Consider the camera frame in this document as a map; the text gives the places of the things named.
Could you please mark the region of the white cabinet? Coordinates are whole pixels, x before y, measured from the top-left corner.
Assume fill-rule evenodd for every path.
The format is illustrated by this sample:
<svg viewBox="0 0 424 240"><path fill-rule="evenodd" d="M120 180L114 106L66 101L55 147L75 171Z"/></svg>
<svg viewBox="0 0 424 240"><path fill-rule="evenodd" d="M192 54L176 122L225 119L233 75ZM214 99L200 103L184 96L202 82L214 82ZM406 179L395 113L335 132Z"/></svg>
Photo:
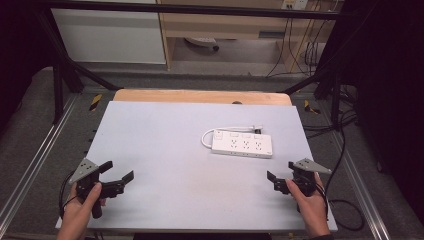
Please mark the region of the white cabinet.
<svg viewBox="0 0 424 240"><path fill-rule="evenodd" d="M77 62L166 62L157 13L53 9L68 55Z"/></svg>

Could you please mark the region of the light wooden table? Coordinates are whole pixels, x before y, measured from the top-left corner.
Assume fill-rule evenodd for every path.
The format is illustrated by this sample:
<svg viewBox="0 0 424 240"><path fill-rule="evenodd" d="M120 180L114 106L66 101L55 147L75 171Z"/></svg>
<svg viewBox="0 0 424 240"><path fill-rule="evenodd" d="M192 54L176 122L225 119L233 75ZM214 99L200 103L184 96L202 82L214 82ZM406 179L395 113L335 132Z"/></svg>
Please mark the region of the light wooden table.
<svg viewBox="0 0 424 240"><path fill-rule="evenodd" d="M164 90L164 89L121 89L114 101L132 102L187 102L187 103L222 103L254 105L291 106L287 94L263 93L251 91L201 91L201 90Z"/></svg>

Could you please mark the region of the yellow black tape marker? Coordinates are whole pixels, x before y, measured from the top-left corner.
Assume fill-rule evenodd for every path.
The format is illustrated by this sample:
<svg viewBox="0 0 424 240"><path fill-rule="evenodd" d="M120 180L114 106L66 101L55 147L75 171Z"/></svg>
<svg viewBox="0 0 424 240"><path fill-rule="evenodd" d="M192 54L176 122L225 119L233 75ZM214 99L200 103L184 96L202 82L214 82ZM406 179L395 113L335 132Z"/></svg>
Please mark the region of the yellow black tape marker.
<svg viewBox="0 0 424 240"><path fill-rule="evenodd" d="M90 104L89 111L93 112L96 110L100 100L102 98L102 94L96 94Z"/></svg>
<svg viewBox="0 0 424 240"><path fill-rule="evenodd" d="M321 114L319 109L312 108L308 100L304 100L304 110L314 114Z"/></svg>

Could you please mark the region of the white wall socket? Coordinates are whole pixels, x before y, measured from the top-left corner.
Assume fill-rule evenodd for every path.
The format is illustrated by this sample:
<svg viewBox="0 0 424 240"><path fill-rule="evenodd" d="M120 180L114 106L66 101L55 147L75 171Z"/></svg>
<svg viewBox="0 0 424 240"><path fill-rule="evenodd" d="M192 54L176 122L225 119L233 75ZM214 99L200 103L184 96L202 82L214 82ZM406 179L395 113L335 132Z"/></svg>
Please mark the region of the white wall socket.
<svg viewBox="0 0 424 240"><path fill-rule="evenodd" d="M288 10L305 10L308 0L283 0L282 8Z"/></svg>

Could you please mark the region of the black metal frame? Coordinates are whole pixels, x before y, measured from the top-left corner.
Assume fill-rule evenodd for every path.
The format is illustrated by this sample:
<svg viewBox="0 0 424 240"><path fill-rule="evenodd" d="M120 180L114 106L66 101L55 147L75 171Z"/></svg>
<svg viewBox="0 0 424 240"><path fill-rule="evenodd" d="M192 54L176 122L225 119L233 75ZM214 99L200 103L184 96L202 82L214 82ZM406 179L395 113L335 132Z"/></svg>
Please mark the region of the black metal frame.
<svg viewBox="0 0 424 240"><path fill-rule="evenodd" d="M33 2L34 15L47 36L53 56L54 96L56 124L64 114L63 88L65 82L71 92L80 93L84 89L78 72L108 90L120 90L106 80L98 77L88 69L72 60L67 51L60 33L53 29L45 12L54 9L118 11L118 12L147 12L147 13L172 13L172 14L197 14L197 15L224 15L243 17L268 17L288 19L319 19L343 20L352 17L352 14L334 12L318 12L306 10L277 10L264 8L202 6L202 5L175 5L175 4L147 4L125 2L100 2L100 1L74 1L74 0L35 0Z"/></svg>

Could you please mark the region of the grey table cover board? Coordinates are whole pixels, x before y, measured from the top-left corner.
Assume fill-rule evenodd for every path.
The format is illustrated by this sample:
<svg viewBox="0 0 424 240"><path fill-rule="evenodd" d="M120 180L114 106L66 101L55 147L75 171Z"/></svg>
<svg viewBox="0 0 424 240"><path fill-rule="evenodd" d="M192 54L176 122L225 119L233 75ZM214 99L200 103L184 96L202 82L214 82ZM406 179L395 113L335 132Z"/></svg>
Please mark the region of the grey table cover board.
<svg viewBox="0 0 424 240"><path fill-rule="evenodd" d="M270 159L212 153L208 130L261 126ZM293 106L112 101L87 157L112 161L101 175L134 179L88 226L124 232L284 232L301 230L295 201L274 190L267 172L292 175L289 161L311 151Z"/></svg>

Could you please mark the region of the person's right hand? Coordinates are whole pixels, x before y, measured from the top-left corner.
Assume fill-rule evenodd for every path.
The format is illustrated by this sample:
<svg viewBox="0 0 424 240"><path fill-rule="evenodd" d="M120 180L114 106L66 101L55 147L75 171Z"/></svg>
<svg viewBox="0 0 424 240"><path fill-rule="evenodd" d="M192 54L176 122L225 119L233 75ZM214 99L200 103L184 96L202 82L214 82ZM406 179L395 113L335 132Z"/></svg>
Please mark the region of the person's right hand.
<svg viewBox="0 0 424 240"><path fill-rule="evenodd" d="M292 179L285 180L287 187L299 206L300 214L304 221L306 233L310 240L321 240L330 236L331 232L327 223L326 203L319 192L305 196Z"/></svg>

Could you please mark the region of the black curtain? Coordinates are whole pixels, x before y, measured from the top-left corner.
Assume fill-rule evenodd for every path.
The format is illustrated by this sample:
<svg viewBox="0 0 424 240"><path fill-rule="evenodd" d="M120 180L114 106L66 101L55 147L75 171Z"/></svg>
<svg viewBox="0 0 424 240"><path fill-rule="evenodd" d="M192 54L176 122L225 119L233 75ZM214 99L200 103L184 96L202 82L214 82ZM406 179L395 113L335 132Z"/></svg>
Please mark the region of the black curtain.
<svg viewBox="0 0 424 240"><path fill-rule="evenodd" d="M357 88L377 158L424 223L424 0L345 0L342 11L357 18L331 39L360 36L342 81Z"/></svg>
<svg viewBox="0 0 424 240"><path fill-rule="evenodd" d="M30 0L0 0L0 132L41 69L50 66L47 40Z"/></svg>

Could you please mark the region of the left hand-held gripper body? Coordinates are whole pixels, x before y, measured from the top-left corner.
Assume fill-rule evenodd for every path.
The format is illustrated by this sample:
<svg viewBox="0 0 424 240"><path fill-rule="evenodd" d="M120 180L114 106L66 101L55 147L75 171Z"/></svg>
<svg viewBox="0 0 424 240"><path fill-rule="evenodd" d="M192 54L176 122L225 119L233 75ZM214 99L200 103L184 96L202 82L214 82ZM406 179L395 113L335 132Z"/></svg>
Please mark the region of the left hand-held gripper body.
<svg viewBox="0 0 424 240"><path fill-rule="evenodd" d="M69 180L70 184L77 183L77 195L83 200L87 198L91 189L99 182L99 176L101 175L98 171L99 166L100 165L84 158ZM122 178L112 182L102 182L102 190L99 198L115 198L117 195L123 194L125 185L123 184Z"/></svg>

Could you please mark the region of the light wooden desk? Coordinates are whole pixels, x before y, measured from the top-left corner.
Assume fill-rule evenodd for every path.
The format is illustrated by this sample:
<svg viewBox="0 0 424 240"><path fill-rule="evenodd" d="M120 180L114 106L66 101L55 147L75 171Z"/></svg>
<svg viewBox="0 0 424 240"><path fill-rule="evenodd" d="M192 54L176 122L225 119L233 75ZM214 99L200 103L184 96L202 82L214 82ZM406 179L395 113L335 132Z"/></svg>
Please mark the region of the light wooden desk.
<svg viewBox="0 0 424 240"><path fill-rule="evenodd" d="M156 0L159 4L246 7L288 10L283 0ZM341 0L308 0L307 11L336 12ZM286 70L299 69L301 52L308 42L325 42L333 24L320 27L319 20L224 15L172 14L159 15L162 33L170 38L272 39L282 51ZM320 37L313 36L319 32Z"/></svg>

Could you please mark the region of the aluminium floor rail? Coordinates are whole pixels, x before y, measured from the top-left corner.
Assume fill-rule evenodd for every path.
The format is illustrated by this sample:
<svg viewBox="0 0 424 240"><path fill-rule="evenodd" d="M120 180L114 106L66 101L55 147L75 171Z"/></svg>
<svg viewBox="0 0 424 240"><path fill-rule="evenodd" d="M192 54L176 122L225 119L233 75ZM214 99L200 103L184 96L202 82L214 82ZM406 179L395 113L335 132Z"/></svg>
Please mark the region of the aluminium floor rail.
<svg viewBox="0 0 424 240"><path fill-rule="evenodd" d="M332 137L341 153L341 159L344 163L344 168L351 182L352 188L358 199L363 215L368 223L368 226L375 240L390 240L390 234L382 220L378 209L365 185L363 178L357 170L353 158L351 157L347 147L343 146L345 140L340 132L333 132Z"/></svg>
<svg viewBox="0 0 424 240"><path fill-rule="evenodd" d="M65 126L69 116L71 115L75 106L75 102L78 98L79 94L70 95L63 108L63 115L59 118L58 122L53 124L52 127L49 129L48 134L46 135L36 154L32 158L29 166L26 168L26 171L21 177L19 183L17 184L11 196L7 200L5 206L0 211L0 238L6 233L13 218L19 210L30 187L32 186L40 169L42 168L42 165L44 164L58 136L60 135L63 127Z"/></svg>

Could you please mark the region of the small white power strip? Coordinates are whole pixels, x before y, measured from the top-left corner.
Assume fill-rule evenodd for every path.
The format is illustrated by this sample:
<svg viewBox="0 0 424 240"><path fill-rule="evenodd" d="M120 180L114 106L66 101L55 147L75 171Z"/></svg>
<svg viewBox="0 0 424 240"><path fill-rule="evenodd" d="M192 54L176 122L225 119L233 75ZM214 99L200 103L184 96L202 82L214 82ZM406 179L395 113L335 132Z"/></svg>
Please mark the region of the small white power strip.
<svg viewBox="0 0 424 240"><path fill-rule="evenodd" d="M219 50L219 46L214 38L186 38L186 41L197 46L212 48L214 51Z"/></svg>

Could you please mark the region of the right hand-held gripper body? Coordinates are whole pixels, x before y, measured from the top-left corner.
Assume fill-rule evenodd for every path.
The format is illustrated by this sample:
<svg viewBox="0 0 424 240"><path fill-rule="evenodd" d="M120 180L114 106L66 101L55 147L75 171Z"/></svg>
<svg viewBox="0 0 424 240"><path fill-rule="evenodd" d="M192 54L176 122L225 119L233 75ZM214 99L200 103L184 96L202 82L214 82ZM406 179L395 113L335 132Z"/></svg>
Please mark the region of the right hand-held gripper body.
<svg viewBox="0 0 424 240"><path fill-rule="evenodd" d="M331 174L332 170L326 168L313 160L304 158L297 162L293 162L295 169L293 170L292 181L298 186L300 191L307 197L311 196L316 190L315 173Z"/></svg>

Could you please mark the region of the person's left hand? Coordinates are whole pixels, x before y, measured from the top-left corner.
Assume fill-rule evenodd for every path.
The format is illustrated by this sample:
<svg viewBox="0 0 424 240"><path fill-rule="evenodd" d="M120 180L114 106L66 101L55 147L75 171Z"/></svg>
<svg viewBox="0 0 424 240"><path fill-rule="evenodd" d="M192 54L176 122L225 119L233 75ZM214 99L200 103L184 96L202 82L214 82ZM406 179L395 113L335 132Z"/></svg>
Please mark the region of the person's left hand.
<svg viewBox="0 0 424 240"><path fill-rule="evenodd" d="M65 206L61 228L57 240L85 240L87 225L91 218L91 211L95 203L105 205L100 199L102 184L96 183L84 202L77 198L76 185L73 185L69 194L69 203Z"/></svg>

